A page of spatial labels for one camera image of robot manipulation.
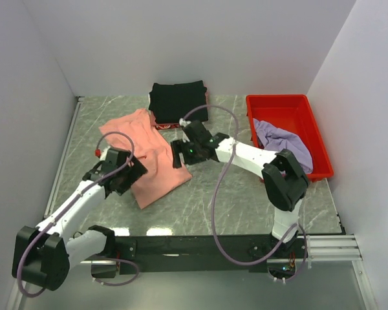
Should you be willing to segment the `aluminium front rail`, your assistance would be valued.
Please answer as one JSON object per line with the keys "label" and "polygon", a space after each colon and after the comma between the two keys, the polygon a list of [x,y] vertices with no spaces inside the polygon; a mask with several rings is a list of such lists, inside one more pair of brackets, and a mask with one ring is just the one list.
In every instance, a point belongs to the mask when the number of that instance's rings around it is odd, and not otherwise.
{"label": "aluminium front rail", "polygon": [[[91,261],[93,256],[103,257],[103,260],[107,261],[106,258],[115,248],[117,237],[119,236],[105,236],[98,231],[87,231],[68,241],[50,237],[48,248],[51,254],[45,254],[46,245],[40,242],[33,247],[28,259],[43,256],[46,260],[50,260],[60,254],[69,259],[71,267]],[[306,249],[309,258],[319,256],[326,260],[356,260],[360,257],[357,243],[352,236],[307,236],[304,239],[307,241]],[[274,251],[270,251],[268,255],[271,256],[273,253]]]}

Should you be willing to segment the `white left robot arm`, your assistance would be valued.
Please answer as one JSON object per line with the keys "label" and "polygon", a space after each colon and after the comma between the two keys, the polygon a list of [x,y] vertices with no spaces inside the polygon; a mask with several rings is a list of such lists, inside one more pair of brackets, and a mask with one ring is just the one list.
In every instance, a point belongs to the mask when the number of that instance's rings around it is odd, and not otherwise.
{"label": "white left robot arm", "polygon": [[75,238],[80,222],[110,194],[122,195],[147,173],[131,152],[108,148],[81,179],[75,191],[48,218],[16,235],[12,276],[19,285],[30,283],[54,291],[69,271],[91,256],[116,256],[112,229],[93,225]]}

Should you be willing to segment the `black folded t shirt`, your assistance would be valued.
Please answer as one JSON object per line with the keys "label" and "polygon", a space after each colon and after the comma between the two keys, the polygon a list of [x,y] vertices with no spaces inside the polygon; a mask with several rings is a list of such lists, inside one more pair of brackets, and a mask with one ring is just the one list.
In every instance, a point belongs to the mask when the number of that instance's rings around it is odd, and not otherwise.
{"label": "black folded t shirt", "polygon": [[149,93],[149,111],[157,123],[178,123],[188,112],[205,104],[203,80],[172,85],[154,83]]}

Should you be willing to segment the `pink folded t shirt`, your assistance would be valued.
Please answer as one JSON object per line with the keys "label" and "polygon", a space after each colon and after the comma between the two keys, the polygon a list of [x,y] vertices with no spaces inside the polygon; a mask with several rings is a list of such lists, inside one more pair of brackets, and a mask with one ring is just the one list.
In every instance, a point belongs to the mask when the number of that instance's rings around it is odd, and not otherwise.
{"label": "pink folded t shirt", "polygon": [[205,103],[206,103],[206,105],[208,105],[208,103],[209,103],[209,92],[208,92],[208,88],[207,88],[206,85],[204,86],[204,97],[205,97]]}

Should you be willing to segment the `lavender t shirt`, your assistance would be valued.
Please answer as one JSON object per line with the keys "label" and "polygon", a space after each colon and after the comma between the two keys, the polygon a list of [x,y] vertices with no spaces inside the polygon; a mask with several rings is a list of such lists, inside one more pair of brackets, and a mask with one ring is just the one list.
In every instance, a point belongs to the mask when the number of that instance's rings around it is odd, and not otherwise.
{"label": "lavender t shirt", "polygon": [[273,126],[267,121],[253,119],[258,145],[265,150],[280,152],[290,150],[306,174],[314,170],[312,156],[301,138],[292,132]]}

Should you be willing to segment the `aluminium rail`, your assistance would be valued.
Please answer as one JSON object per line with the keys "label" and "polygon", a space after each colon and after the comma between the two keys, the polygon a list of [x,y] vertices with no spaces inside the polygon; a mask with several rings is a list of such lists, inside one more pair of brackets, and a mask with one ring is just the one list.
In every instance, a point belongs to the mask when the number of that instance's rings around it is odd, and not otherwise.
{"label": "aluminium rail", "polygon": [[71,122],[69,125],[67,138],[66,138],[65,144],[63,146],[63,151],[61,153],[61,158],[59,161],[58,169],[56,171],[56,175],[55,175],[55,178],[54,178],[54,181],[52,184],[52,188],[51,188],[51,191],[50,191],[50,194],[48,197],[47,205],[45,208],[45,213],[43,215],[44,220],[46,220],[53,212],[54,200],[56,199],[58,191],[59,191],[59,186],[60,186],[63,170],[64,170],[66,159],[67,159],[67,152],[69,150],[70,142],[72,139],[72,133],[74,131],[74,128],[75,128],[75,125],[76,125],[76,122],[78,119],[78,114],[80,112],[84,97],[78,96],[76,99],[77,99],[77,102],[76,102],[74,114],[72,116],[72,119],[71,119]]}
{"label": "aluminium rail", "polygon": [[[33,247],[28,259],[43,256],[46,260],[50,260],[60,254],[69,259],[71,267],[91,261],[93,256],[103,257],[103,260],[107,261],[106,258],[115,248],[117,237],[119,236],[105,236],[98,231],[87,231],[68,241],[50,237],[48,248],[51,254],[45,254],[46,245],[40,242]],[[356,260],[360,257],[357,243],[352,236],[307,236],[304,239],[307,241],[306,249],[309,258],[319,256],[326,260]],[[270,251],[268,255],[271,256],[273,253],[274,251]]]}

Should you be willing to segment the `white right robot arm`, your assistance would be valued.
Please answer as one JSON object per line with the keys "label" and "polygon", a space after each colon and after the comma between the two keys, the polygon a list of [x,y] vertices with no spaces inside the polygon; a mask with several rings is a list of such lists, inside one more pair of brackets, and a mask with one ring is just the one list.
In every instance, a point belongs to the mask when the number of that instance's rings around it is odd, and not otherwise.
{"label": "white right robot arm", "polygon": [[211,134],[199,122],[183,122],[184,137],[170,143],[173,168],[203,161],[232,164],[264,181],[266,194],[274,206],[271,235],[290,245],[297,236],[298,214],[309,185],[293,153],[287,149],[271,151],[237,141],[224,133]]}

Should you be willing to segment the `salmon pink t shirt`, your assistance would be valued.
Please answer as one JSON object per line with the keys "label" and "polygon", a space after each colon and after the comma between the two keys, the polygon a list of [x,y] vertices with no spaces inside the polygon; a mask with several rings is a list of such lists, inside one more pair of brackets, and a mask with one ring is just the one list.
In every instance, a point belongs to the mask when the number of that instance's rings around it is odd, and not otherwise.
{"label": "salmon pink t shirt", "polygon": [[187,168],[173,168],[171,146],[151,125],[146,109],[141,108],[132,114],[112,119],[100,127],[102,134],[113,131],[122,132],[128,137],[109,135],[105,138],[108,144],[117,149],[130,150],[129,140],[132,140],[134,156],[147,169],[147,173],[131,186],[139,208],[146,208],[192,179]]}

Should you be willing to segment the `red plastic bin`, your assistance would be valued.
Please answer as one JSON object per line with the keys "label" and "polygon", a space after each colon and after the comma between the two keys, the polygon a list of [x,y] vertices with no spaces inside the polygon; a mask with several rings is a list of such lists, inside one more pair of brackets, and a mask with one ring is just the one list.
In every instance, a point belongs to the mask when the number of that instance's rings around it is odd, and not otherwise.
{"label": "red plastic bin", "polygon": [[277,128],[297,134],[312,156],[314,170],[308,175],[315,182],[334,175],[328,152],[308,98],[303,94],[247,95],[247,116],[251,141],[259,142],[253,120],[267,121]]}

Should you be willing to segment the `aluminium left side rail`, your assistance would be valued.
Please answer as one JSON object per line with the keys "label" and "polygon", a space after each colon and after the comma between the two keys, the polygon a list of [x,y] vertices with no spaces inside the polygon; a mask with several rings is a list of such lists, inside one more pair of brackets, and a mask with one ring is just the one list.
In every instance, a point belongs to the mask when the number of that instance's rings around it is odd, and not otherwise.
{"label": "aluminium left side rail", "polygon": [[78,114],[80,112],[84,97],[78,96],[76,99],[77,99],[77,102],[76,102],[74,114],[72,116],[72,119],[71,119],[71,122],[69,125],[67,138],[66,138],[65,144],[63,146],[63,151],[61,153],[61,158],[59,161],[58,169],[56,171],[56,175],[55,175],[55,178],[54,178],[54,181],[52,184],[52,188],[51,188],[51,191],[50,191],[50,194],[48,197],[47,205],[45,208],[45,213],[43,215],[44,220],[46,220],[53,212],[54,200],[56,199],[58,191],[59,191],[59,186],[60,186],[63,170],[64,170],[66,159],[67,159],[67,152],[69,150],[70,142],[72,139],[72,133],[74,131],[74,128],[75,128],[75,125],[76,125],[76,122],[78,119]]}

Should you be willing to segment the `red patterned folded t shirt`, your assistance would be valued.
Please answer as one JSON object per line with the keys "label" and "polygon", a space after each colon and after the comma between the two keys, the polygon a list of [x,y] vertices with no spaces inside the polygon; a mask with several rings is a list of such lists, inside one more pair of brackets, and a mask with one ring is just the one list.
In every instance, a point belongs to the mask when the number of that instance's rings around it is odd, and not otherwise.
{"label": "red patterned folded t shirt", "polygon": [[177,129],[180,127],[178,123],[157,123],[153,113],[150,114],[150,122],[151,126],[157,130]]}

